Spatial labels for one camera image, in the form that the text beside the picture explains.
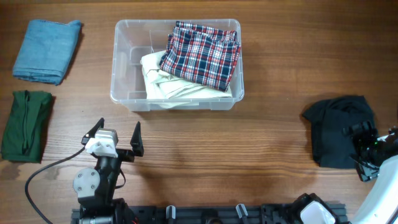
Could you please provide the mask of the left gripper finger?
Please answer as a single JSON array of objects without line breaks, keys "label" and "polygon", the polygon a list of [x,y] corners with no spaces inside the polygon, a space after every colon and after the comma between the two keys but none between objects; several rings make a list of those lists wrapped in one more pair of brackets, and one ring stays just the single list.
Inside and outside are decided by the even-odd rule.
[{"label": "left gripper finger", "polygon": [[141,123],[139,121],[137,122],[134,128],[134,132],[130,140],[130,145],[133,150],[143,150],[143,143],[141,137]]},{"label": "left gripper finger", "polygon": [[104,118],[100,118],[98,122],[83,136],[83,139],[93,138],[100,128],[104,128]]}]

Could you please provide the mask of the black cloth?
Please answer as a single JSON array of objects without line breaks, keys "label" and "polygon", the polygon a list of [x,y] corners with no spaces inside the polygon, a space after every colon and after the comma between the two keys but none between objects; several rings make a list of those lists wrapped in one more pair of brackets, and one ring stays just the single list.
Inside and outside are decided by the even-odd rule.
[{"label": "black cloth", "polygon": [[345,131],[363,121],[374,123],[374,113],[364,96],[341,96],[321,100],[302,116],[311,124],[313,160],[324,168],[354,169],[353,141]]}]

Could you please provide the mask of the cream cloth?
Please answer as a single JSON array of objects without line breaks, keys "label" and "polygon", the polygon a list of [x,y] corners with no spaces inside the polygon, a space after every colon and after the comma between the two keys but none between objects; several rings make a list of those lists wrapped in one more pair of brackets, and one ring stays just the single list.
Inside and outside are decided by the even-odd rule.
[{"label": "cream cloth", "polygon": [[160,107],[171,109],[176,106],[198,106],[198,99],[231,98],[231,89],[219,91],[210,87],[186,81],[160,69],[160,60],[165,51],[147,54],[141,58],[142,75],[148,100],[163,100]]}]

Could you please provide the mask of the dark green cloth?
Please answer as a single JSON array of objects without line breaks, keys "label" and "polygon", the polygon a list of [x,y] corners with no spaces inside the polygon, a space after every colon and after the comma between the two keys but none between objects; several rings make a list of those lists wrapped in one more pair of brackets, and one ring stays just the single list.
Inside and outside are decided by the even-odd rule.
[{"label": "dark green cloth", "polygon": [[43,125],[52,109],[53,96],[46,91],[15,91],[4,130],[1,155],[4,160],[39,163],[42,158]]}]

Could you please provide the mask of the clear plastic storage container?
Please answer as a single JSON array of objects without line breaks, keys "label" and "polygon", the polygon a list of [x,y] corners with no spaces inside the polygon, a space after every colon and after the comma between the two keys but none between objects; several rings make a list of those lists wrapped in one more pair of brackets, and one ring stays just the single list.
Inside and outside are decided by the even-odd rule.
[{"label": "clear plastic storage container", "polygon": [[164,110],[166,103],[178,103],[175,110],[230,110],[244,97],[243,56],[240,55],[230,82],[230,98],[148,99],[140,60],[165,50],[167,36],[176,20],[120,20],[114,31],[110,97],[129,111]]}]

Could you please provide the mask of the light blue cloth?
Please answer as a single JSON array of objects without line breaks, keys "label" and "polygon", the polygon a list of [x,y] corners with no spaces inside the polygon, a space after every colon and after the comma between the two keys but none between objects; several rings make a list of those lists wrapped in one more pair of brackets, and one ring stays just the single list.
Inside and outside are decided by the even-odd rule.
[{"label": "light blue cloth", "polygon": [[67,24],[31,20],[12,69],[12,75],[30,82],[61,84],[81,30],[79,20]]}]

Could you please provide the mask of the red plaid cloth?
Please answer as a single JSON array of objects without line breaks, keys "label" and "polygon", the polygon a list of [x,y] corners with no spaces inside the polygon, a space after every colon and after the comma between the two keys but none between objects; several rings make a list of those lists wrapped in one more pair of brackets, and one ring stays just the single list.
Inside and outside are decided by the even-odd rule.
[{"label": "red plaid cloth", "polygon": [[235,30],[177,21],[159,65],[176,77],[227,91],[240,51]]}]

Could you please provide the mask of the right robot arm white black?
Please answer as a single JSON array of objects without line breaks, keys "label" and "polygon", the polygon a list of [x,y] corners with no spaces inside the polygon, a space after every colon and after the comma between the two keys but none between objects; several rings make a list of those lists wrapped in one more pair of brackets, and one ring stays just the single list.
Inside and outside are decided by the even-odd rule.
[{"label": "right robot arm white black", "polygon": [[[369,121],[343,129],[356,148],[355,161],[362,182],[375,184],[350,223],[397,223],[397,128],[378,136]],[[287,210],[289,223],[344,223],[316,194],[303,194]]]}]

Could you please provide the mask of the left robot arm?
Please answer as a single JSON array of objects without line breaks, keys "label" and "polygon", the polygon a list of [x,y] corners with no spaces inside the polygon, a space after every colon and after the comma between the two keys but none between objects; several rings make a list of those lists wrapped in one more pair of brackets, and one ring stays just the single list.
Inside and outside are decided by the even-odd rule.
[{"label": "left robot arm", "polygon": [[123,162],[134,162],[144,155],[141,124],[138,122],[130,140],[131,149],[118,149],[118,135],[114,129],[104,128],[101,118],[81,140],[83,150],[97,159],[94,168],[77,172],[73,189],[80,208],[72,211],[72,223],[139,223],[139,219],[123,198],[113,198],[118,177],[124,176]]}]

